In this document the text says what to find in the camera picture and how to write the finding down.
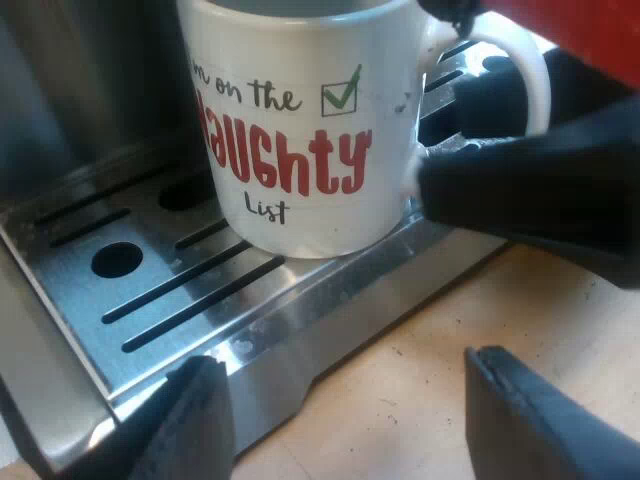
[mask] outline green checkmark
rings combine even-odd
[[[353,72],[353,75],[351,75],[351,80],[349,80],[349,82],[347,83],[347,88],[344,89],[344,92],[343,92],[341,98],[336,97],[327,88],[325,88],[322,91],[322,94],[324,95],[324,98],[326,98],[327,101],[331,105],[336,107],[338,110],[342,110],[344,108],[344,106],[347,104],[347,102],[349,101],[349,97],[351,96],[353,91],[358,86],[358,81],[360,80],[360,70],[361,69],[362,69],[362,65],[360,64],[360,65],[358,65],[358,68],[356,68],[356,71]]]

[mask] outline checkbox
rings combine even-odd
[[[351,79],[346,82],[322,85],[320,93],[323,117],[347,115],[358,109],[358,82],[361,69],[362,65],[358,65]]]

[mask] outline drip tray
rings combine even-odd
[[[423,122],[468,74],[467,45],[427,87]],[[438,148],[470,144],[448,132]],[[499,248],[435,225],[414,203],[373,247],[329,261],[273,256],[239,238],[208,166],[186,149],[111,162],[6,212],[0,233],[121,421],[192,354],[224,361],[237,451],[295,414],[314,378]]]

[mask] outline red text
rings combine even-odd
[[[365,161],[371,148],[373,136],[371,130],[356,135],[343,134],[338,137],[336,146],[329,140],[326,130],[316,130],[305,153],[290,151],[287,136],[276,131],[272,138],[263,128],[251,125],[249,128],[240,119],[222,115],[222,122],[211,108],[204,105],[202,94],[198,90],[198,114],[200,126],[218,165],[225,168],[227,161],[235,177],[248,183],[251,174],[266,188],[279,184],[287,193],[297,191],[300,195],[309,195],[310,168],[315,168],[317,189],[327,195],[339,190],[345,194],[357,192],[364,185]],[[277,164],[263,160],[264,154],[275,154]],[[347,176],[332,175],[331,154],[337,153],[343,165],[351,167]]]

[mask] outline metal surface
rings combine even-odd
[[[430,80],[483,52],[495,49],[458,52]],[[423,122],[449,94],[446,82],[430,89]],[[455,130],[449,137],[439,148],[482,144]],[[39,310],[17,325],[8,318],[0,375],[54,470],[95,445],[196,353],[226,362],[241,452],[296,413],[314,378],[504,243],[432,224],[409,205],[394,232],[367,250],[329,261],[274,258],[226,226],[213,196],[190,195],[208,191],[207,168],[179,145],[138,151],[2,215],[0,234],[86,371],[78,374],[53,322],[23,292]],[[131,250],[122,244],[139,248],[139,266],[121,277],[97,275],[127,271],[121,258]],[[110,245],[127,255],[96,262]],[[43,333],[22,333],[29,325]],[[51,382],[58,383],[49,391]]]
[[[60,470],[113,428],[110,408],[4,246],[0,302],[0,377],[40,454]]]
[[[174,0],[0,2],[0,206],[197,129]]]

